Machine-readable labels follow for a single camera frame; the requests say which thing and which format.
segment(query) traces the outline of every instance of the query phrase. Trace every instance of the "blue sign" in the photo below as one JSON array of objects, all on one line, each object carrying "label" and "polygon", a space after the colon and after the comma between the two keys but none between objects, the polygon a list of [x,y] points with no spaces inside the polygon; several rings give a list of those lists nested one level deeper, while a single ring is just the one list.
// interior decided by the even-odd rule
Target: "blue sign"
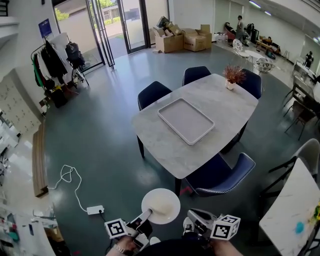
[{"label": "blue sign", "polygon": [[39,29],[40,29],[40,33],[41,33],[42,38],[45,38],[52,33],[50,22],[49,22],[48,18],[46,20],[42,21],[41,23],[39,23]]}]

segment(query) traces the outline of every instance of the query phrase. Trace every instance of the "blue chair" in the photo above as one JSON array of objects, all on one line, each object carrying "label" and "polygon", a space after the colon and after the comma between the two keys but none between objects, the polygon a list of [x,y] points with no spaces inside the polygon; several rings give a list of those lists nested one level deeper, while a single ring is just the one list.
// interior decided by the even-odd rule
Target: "blue chair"
[{"label": "blue chair", "polygon": [[[143,110],[144,108],[148,107],[152,103],[156,102],[157,100],[160,100],[162,97],[170,93],[172,93],[172,90],[165,87],[162,83],[158,81],[154,81],[138,94],[139,110],[140,111]],[[145,158],[144,145],[138,136],[137,136],[137,139],[138,139],[141,156]]]},{"label": "blue chair", "polygon": [[247,154],[241,153],[235,167],[231,169],[225,160],[216,154],[185,179],[196,194],[211,197],[233,190],[255,165]]},{"label": "blue chair", "polygon": [[238,85],[259,100],[262,95],[261,77],[245,68],[242,70],[245,73],[245,80]]},{"label": "blue chair", "polygon": [[184,71],[182,86],[185,86],[198,79],[201,79],[210,75],[211,75],[211,72],[205,66],[189,67]]}]

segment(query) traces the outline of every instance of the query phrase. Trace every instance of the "potted plant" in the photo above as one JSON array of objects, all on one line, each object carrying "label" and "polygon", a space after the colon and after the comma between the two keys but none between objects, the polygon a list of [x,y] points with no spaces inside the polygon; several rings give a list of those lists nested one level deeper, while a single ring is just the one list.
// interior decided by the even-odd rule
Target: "potted plant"
[{"label": "potted plant", "polygon": [[240,66],[228,65],[224,69],[225,87],[230,91],[234,89],[236,84],[243,82],[246,78],[245,72]]}]

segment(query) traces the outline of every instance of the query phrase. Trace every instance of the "ceiling light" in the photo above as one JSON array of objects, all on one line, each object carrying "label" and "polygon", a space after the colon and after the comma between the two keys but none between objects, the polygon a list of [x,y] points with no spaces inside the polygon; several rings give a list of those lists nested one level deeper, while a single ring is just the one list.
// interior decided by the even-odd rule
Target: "ceiling light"
[{"label": "ceiling light", "polygon": [[254,5],[255,7],[261,8],[260,5],[257,5],[255,2],[249,1],[250,4]]}]

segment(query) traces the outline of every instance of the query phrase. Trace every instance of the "white tray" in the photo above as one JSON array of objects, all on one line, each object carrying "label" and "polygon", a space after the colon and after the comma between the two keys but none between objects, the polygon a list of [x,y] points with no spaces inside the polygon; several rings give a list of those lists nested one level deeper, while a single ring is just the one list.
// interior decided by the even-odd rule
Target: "white tray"
[{"label": "white tray", "polygon": [[158,115],[188,145],[194,145],[215,126],[210,118],[183,98],[159,109]]}]

